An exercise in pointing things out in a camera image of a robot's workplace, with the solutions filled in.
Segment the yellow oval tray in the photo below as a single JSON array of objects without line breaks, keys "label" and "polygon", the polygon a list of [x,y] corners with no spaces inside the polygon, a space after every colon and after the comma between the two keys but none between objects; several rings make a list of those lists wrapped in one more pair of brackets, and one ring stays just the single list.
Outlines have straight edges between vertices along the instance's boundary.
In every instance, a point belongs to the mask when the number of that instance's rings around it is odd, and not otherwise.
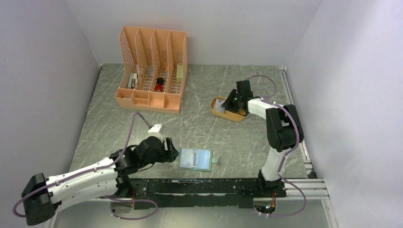
[{"label": "yellow oval tray", "polygon": [[245,113],[243,110],[241,110],[241,113],[240,113],[240,114],[239,114],[239,113],[231,112],[231,111],[229,111],[229,110],[227,110],[227,109],[225,109],[225,113],[223,113],[223,114],[214,111],[213,108],[214,108],[214,104],[215,104],[215,100],[216,100],[216,99],[223,99],[223,100],[225,100],[226,97],[216,96],[216,97],[214,97],[214,98],[212,99],[211,104],[210,104],[210,111],[211,111],[211,113],[212,113],[213,115],[215,115],[215,116],[217,116],[217,117],[221,117],[221,118],[227,119],[227,120],[230,120],[230,121],[234,121],[234,122],[241,122],[241,121],[244,120],[244,118],[246,117],[246,113]]}]

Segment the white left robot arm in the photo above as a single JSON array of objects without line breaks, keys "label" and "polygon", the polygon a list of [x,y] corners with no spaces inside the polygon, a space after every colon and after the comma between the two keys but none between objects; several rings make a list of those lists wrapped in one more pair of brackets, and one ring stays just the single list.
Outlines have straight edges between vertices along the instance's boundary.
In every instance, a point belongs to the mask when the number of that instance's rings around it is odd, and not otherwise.
[{"label": "white left robot arm", "polygon": [[138,145],[127,146],[76,171],[52,177],[35,174],[21,193],[23,217],[28,226],[34,226],[78,200],[103,196],[124,198],[132,190],[129,175],[142,171],[147,165],[174,162],[178,156],[171,138],[161,140],[150,136]]}]

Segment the green leather card holder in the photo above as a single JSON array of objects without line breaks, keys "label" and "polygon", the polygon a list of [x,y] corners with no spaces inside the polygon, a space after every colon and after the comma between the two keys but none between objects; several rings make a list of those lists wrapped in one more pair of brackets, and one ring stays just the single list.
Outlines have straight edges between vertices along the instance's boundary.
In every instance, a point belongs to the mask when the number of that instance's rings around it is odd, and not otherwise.
[{"label": "green leather card holder", "polygon": [[193,149],[195,150],[195,167],[193,169],[184,169],[192,171],[211,171],[212,165],[219,162],[219,157],[213,157],[213,151],[206,149]]}]

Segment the red black stamp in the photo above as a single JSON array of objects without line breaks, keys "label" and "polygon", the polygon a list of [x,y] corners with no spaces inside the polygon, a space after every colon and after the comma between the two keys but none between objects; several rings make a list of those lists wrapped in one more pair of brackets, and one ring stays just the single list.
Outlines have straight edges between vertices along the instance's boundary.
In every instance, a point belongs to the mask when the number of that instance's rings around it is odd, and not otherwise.
[{"label": "red black stamp", "polygon": [[156,79],[155,91],[156,92],[162,92],[163,91],[163,85],[164,85],[164,79],[162,77],[158,77]]}]

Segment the grey white utility knife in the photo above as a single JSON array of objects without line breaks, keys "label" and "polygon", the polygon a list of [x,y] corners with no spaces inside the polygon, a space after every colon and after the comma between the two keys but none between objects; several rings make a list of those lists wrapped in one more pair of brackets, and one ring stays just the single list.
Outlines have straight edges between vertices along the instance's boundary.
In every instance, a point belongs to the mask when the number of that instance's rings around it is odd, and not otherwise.
[{"label": "grey white utility knife", "polygon": [[128,88],[134,89],[137,83],[137,79],[138,79],[138,73],[137,72],[131,73],[129,76]]}]

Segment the grey credit card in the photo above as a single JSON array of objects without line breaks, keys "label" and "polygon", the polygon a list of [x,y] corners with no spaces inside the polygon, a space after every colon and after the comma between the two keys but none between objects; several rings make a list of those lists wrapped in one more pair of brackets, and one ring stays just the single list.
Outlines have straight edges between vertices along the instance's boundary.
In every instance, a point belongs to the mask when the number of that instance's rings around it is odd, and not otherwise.
[{"label": "grey credit card", "polygon": [[223,99],[216,99],[215,100],[215,104],[214,104],[214,111],[218,112],[218,113],[225,113],[225,108],[222,107],[222,104],[225,102],[225,100]]}]

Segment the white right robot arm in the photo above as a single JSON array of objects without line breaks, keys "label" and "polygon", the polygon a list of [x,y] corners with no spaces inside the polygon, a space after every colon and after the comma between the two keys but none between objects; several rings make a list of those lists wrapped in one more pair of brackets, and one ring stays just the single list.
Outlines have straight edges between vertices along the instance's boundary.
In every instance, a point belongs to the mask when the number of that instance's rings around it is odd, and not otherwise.
[{"label": "white right robot arm", "polygon": [[296,107],[292,104],[282,105],[254,96],[248,80],[236,82],[221,107],[226,118],[256,115],[266,121],[267,140],[270,151],[264,166],[260,170],[263,180],[256,189],[259,195],[269,196],[275,189],[273,181],[282,178],[282,168],[288,155],[304,139],[302,126]]}]

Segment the pale green eraser box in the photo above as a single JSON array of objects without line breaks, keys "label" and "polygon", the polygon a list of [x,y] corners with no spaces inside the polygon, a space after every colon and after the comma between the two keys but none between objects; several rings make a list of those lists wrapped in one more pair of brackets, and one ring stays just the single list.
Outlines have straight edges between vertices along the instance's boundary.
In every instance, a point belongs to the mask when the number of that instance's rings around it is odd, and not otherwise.
[{"label": "pale green eraser box", "polygon": [[183,81],[183,64],[178,63],[176,68],[176,81],[181,84]]}]

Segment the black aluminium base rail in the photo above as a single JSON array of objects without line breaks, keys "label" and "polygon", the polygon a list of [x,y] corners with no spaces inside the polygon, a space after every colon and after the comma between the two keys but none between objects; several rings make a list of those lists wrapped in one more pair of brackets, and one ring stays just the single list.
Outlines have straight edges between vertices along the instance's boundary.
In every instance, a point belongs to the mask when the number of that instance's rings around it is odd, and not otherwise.
[{"label": "black aluminium base rail", "polygon": [[139,202],[135,209],[148,209],[151,200],[160,208],[226,207],[252,208],[254,201],[287,198],[301,200],[327,197],[320,179],[265,181],[263,178],[240,179],[130,179],[131,190],[122,199]]}]

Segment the white VIP card in holder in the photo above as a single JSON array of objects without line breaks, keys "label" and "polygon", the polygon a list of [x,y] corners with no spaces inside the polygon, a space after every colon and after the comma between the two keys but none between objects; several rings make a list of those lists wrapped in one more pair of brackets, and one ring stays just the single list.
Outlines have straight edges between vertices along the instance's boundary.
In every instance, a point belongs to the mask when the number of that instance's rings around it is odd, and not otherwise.
[{"label": "white VIP card in holder", "polygon": [[193,169],[195,167],[195,150],[182,148],[180,154],[179,167],[184,169]]}]

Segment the orange plastic desk organizer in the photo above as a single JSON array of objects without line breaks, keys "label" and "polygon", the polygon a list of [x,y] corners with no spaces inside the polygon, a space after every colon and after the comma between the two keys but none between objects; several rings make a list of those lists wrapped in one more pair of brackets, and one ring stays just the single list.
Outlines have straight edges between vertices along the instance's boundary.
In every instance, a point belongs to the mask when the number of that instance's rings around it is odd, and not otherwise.
[{"label": "orange plastic desk organizer", "polygon": [[[187,33],[124,26],[119,35],[124,76],[115,99],[122,108],[178,114],[182,107],[188,61]],[[183,81],[176,81],[177,64],[183,64]],[[134,89],[129,76],[137,72]],[[163,91],[156,92],[156,79],[164,79]]]}]

